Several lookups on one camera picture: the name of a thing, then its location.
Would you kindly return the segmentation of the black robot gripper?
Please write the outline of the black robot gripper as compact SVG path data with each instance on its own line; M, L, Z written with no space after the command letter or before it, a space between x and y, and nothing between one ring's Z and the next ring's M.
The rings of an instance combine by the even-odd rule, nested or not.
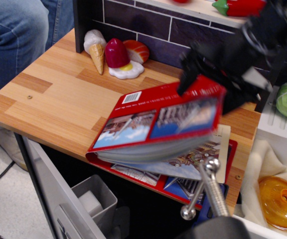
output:
M223 44L211 47L194 41L190 50L181 56L183 71L177 93L182 96L203 75L226 89L222 115L244 103L256 103L260 92L273 89L269 80L253 67L258 59L260 54L243 41L231 49Z

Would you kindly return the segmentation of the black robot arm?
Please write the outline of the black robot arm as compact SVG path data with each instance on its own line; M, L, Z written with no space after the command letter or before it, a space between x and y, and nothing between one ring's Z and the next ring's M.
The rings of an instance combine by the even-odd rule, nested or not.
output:
M192 42L181 57L183 73L177 93L182 96L199 75L219 83L227 90L223 113L246 102L257 103L262 91L271 91L266 79L261 85L246 80L257 61L287 52L287 0L270 0L258 16L251 16L234 35L217 46Z

